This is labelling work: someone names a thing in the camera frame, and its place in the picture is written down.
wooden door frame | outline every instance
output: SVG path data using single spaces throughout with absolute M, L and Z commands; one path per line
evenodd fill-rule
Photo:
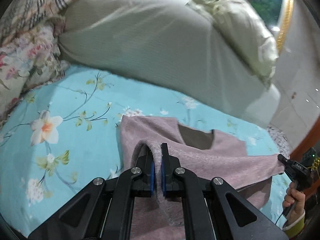
M 313 147 L 316 142 L 320 140 L 320 117 L 316 120 L 315 124 L 306 135 L 306 137 L 302 140 L 302 142 L 298 145 L 297 148 L 293 150 L 290 154 L 290 159 L 295 161 L 301 161 L 303 154 L 311 147 Z M 314 193 L 316 193 L 317 188 L 320 186 L 320 179 L 317 180 L 311 188 L 308 188 L 304 191 L 306 194 L 306 198 L 308 199 Z

hand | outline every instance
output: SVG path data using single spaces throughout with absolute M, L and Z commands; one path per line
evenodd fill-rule
M 287 189 L 287 195 L 284 196 L 284 201 L 282 202 L 282 207 L 290 207 L 295 202 L 297 202 L 295 208 L 290 211 L 289 217 L 287 217 L 288 222 L 287 226 L 295 222 L 299 217 L 304 213 L 304 204 L 306 196 L 304 193 L 295 189 L 296 185 L 294 182 L 291 182 L 289 188 Z

folded cloth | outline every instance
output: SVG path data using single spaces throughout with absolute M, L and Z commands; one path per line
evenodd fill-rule
M 208 149 L 191 147 L 191 136 L 186 135 L 195 135 L 199 131 L 188 128 L 186 132 L 186 128 L 171 117 L 122 117 L 120 134 L 124 169 L 133 167 L 137 158 L 146 154 L 150 148 L 156 172 L 156 202 L 154 198 L 135 201 L 132 239 L 145 239 L 146 236 L 152 236 L 152 239 L 184 237 L 182 228 L 169 227 L 183 225 L 183 212 L 179 200 L 168 200 L 162 195 L 162 143 L 168 144 L 169 154 L 178 157 L 182 167 L 205 179 L 217 176 L 223 178 L 232 187 L 241 190 L 241 194 L 257 208 L 262 207 L 269 198 L 271 177 L 284 172 L 277 155 L 247 156 L 244 141 L 218 130 L 213 131 L 214 136 Z M 152 226 L 146 227 L 151 219 Z

pink floral fabric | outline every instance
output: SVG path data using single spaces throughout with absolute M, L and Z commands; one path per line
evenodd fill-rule
M 39 24 L 0 48 L 0 129 L 21 94 L 64 76 L 69 64 L 58 60 L 56 38 L 63 23 L 58 17 Z

wall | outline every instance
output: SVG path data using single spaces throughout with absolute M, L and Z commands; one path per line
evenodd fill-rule
M 318 48 L 320 29 L 302 0 L 294 0 L 292 21 L 274 76 L 281 101 L 271 121 L 285 133 L 292 149 L 320 114 Z

